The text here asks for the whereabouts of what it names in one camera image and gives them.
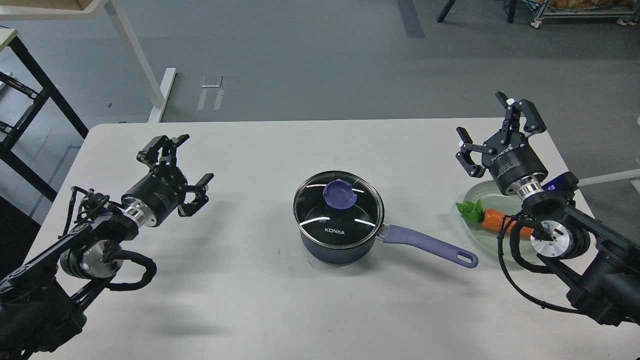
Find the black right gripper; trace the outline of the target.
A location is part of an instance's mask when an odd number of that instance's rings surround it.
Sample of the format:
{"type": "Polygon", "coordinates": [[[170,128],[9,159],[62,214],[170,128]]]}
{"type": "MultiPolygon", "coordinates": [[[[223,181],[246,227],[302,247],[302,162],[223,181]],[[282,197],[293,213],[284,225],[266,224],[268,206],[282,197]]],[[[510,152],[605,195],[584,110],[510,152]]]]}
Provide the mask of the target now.
{"type": "Polygon", "coordinates": [[[508,98],[501,91],[494,95],[505,108],[501,129],[480,146],[473,144],[466,128],[455,128],[461,139],[455,158],[473,178],[482,178],[487,168],[500,192],[513,195],[510,187],[519,180],[532,176],[541,182],[549,175],[528,139],[546,132],[547,126],[533,102],[508,98]],[[473,161],[473,152],[483,154],[483,165],[473,161]]]}

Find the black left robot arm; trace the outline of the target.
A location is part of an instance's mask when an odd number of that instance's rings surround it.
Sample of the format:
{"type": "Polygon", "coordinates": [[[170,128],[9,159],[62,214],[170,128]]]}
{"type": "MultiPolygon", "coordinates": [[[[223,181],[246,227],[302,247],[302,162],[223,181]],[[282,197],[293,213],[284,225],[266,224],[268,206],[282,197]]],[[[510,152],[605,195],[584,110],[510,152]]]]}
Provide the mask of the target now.
{"type": "Polygon", "coordinates": [[[52,353],[80,334],[85,310],[103,290],[140,290],[157,274],[149,257],[122,248],[144,226],[160,226],[173,211],[190,217],[208,201],[206,173],[189,185],[178,148],[189,139],[156,136],[137,153],[148,173],[114,202],[74,186],[57,242],[1,280],[1,358],[52,353]]]}

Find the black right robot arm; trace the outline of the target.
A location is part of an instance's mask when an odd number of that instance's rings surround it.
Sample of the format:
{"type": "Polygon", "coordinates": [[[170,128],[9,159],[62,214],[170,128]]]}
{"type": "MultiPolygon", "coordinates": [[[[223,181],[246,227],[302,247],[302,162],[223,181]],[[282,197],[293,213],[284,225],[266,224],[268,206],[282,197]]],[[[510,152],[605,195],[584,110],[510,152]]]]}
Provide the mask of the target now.
{"type": "Polygon", "coordinates": [[[549,172],[530,145],[546,132],[534,103],[496,98],[505,109],[501,128],[481,145],[463,127],[455,157],[474,178],[489,172],[504,196],[517,196],[521,211],[504,215],[497,226],[497,259],[506,280],[522,297],[554,312],[573,313],[597,324],[639,323],[639,246],[576,208],[579,180],[567,171],[544,183],[549,172]],[[570,307],[542,301],[516,285],[505,264],[503,242],[512,259],[537,274],[553,274],[567,285],[570,307]]]}

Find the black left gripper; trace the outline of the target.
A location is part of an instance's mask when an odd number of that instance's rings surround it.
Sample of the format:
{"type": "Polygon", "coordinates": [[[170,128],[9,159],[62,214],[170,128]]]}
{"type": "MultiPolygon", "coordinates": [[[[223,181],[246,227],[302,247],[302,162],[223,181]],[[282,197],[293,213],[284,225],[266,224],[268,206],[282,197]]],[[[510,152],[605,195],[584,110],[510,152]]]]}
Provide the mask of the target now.
{"type": "Polygon", "coordinates": [[[147,227],[158,227],[176,208],[180,217],[191,217],[210,200],[208,185],[215,174],[205,173],[196,184],[189,185],[177,167],[178,147],[189,138],[189,134],[156,136],[136,155],[138,162],[152,169],[125,192],[121,202],[125,207],[135,201],[144,203],[150,210],[144,224],[147,227]],[[194,194],[194,199],[185,203],[186,194],[194,194]]]}

